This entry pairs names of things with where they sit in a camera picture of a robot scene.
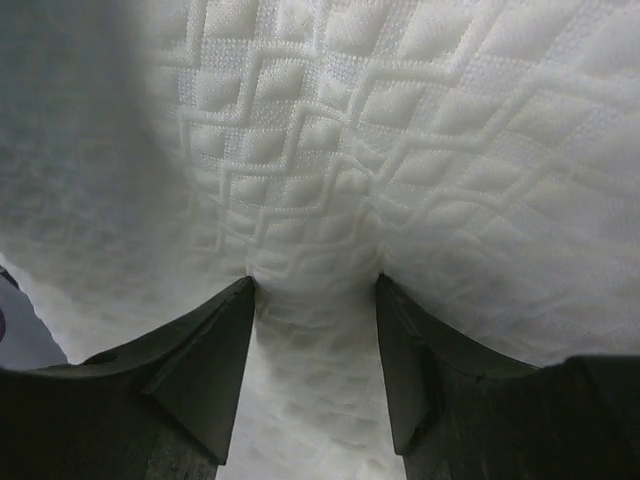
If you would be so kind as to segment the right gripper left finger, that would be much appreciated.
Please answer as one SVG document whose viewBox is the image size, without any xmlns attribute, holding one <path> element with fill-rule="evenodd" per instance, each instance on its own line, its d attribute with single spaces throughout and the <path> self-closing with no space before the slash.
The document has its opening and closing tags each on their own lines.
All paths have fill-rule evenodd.
<svg viewBox="0 0 640 480">
<path fill-rule="evenodd" d="M 242 278 L 77 365 L 1 373 L 5 479 L 212 479 L 228 458 L 251 338 Z"/>
</svg>

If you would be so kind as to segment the cream pillow yellow edge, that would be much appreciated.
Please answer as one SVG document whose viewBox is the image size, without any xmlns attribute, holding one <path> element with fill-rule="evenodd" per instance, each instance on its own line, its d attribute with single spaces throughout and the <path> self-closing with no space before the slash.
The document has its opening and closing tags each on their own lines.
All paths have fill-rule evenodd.
<svg viewBox="0 0 640 480">
<path fill-rule="evenodd" d="M 70 362 L 258 286 L 224 479 L 398 479 L 380 274 L 639 350 L 635 1 L 5 1 L 1 262 Z"/>
</svg>

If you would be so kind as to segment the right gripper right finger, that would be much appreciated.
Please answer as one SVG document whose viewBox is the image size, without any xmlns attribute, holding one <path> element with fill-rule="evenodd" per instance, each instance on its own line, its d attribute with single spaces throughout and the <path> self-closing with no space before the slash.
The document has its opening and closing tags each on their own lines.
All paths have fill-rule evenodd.
<svg viewBox="0 0 640 480">
<path fill-rule="evenodd" d="M 387 276 L 376 322 L 394 450 L 410 479 L 635 479 L 639 359 L 535 367 L 428 314 Z"/>
</svg>

